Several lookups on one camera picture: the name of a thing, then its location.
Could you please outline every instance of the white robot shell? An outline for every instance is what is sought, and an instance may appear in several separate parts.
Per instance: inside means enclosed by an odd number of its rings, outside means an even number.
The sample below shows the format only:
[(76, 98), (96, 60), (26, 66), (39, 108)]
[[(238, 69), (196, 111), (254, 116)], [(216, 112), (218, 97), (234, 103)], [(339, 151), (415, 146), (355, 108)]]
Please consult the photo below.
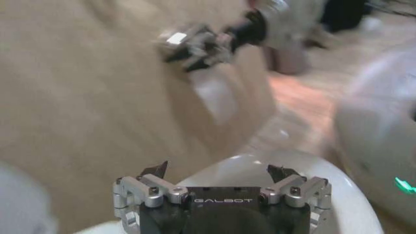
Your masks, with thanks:
[(364, 194), (416, 226), (416, 43), (375, 61), (335, 117), (340, 159)]

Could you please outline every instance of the wooden floor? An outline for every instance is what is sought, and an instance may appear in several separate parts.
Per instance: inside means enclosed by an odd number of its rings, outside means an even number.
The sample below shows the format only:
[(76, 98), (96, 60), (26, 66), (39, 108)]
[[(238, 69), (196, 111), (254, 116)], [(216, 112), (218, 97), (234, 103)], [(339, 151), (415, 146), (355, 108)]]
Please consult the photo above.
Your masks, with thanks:
[[(338, 34), (339, 46), (331, 50), (310, 50), (312, 69), (304, 75), (270, 74), (279, 112), (242, 152), (296, 148), (327, 158), (342, 167), (332, 147), (336, 100), (368, 62), (416, 38), (414, 18), (390, 14), (378, 14), (375, 17), (383, 22), (380, 30)], [(376, 212), (388, 234), (415, 233), (383, 211), (376, 209)]]

